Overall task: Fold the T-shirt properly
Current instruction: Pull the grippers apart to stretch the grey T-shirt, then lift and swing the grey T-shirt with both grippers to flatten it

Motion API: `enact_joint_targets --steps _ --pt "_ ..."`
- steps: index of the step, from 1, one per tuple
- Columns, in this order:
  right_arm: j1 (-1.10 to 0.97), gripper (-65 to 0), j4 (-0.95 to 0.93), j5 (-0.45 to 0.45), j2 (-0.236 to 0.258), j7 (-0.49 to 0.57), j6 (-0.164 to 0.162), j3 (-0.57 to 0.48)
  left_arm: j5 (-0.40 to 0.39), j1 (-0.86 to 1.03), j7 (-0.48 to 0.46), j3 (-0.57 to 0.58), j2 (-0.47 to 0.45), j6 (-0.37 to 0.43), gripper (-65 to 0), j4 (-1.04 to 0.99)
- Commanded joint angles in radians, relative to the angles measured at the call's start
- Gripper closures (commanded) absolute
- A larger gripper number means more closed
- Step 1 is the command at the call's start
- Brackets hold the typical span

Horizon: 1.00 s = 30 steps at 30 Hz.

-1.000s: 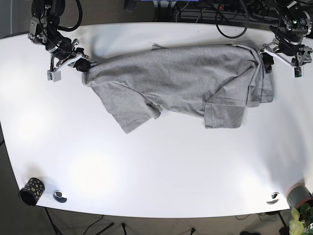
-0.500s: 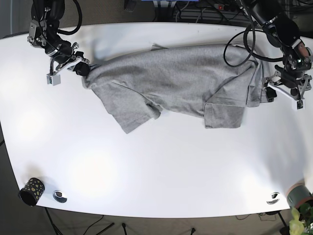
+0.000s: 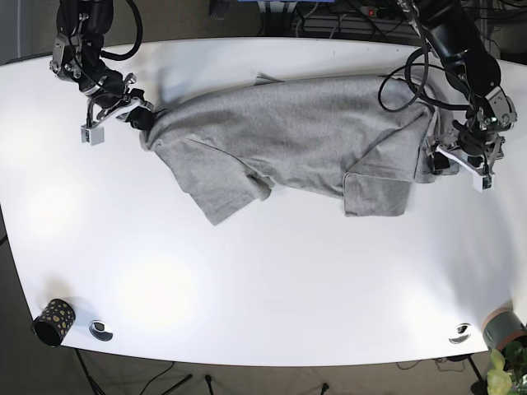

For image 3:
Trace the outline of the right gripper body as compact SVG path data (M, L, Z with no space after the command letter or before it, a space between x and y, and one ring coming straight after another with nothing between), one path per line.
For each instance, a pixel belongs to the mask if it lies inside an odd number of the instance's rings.
M117 119L124 122L127 114L134 109L148 109L151 111L151 128L153 126L153 104L144 99L144 91L133 88L124 93L122 99L117 99L112 105L104 103L103 95L97 95L88 100L86 122L81 126L81 139L83 143L92 146L105 141L105 124Z

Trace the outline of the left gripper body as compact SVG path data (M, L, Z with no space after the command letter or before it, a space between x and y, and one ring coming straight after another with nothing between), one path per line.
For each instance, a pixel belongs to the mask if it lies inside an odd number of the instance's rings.
M454 123L448 132L428 138L428 155L441 153L450 161L471 173L473 187L479 192L496 187L493 167L504 157L505 138L497 132L474 133L467 124Z

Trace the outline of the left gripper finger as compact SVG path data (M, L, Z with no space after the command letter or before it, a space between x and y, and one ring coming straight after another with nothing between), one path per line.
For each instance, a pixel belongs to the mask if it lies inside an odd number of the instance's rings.
M430 155L430 171L432 174L448 174L451 166L449 159L441 153Z

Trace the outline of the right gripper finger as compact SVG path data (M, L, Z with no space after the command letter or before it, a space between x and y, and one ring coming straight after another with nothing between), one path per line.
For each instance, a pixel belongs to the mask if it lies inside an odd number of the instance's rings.
M148 109L134 109L127 114L124 122L137 130L149 131L151 129L151 111Z

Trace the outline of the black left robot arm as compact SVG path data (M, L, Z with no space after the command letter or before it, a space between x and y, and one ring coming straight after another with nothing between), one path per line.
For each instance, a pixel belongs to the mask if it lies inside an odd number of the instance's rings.
M399 9L417 32L421 46L401 67L413 101L449 111L463 111L465 123L452 123L456 133L434 137L428 143L428 158L433 172L444 170L451 162L467 169L473 186L480 192L493 188L493 166L503 157L502 132L511 129L517 113L512 99L501 88L501 69L485 49L478 29L458 1L400 1ZM429 73L429 55L435 54L450 85L467 100L452 105L432 99L425 85L414 84L411 71L417 58Z

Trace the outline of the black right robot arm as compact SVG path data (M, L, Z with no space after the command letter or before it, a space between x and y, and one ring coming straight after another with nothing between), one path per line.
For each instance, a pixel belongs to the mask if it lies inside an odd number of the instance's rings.
M104 61L123 62L140 48L142 18L134 1L128 1L136 26L133 47L127 53L103 50L105 34L114 19L111 1L61 1L56 19L51 72L61 81L77 84L87 98L86 122L81 126L82 141L91 145L105 140L104 123L111 119L129 124L139 131L152 128L153 104L144 99L144 91L133 87L137 78L123 76Z

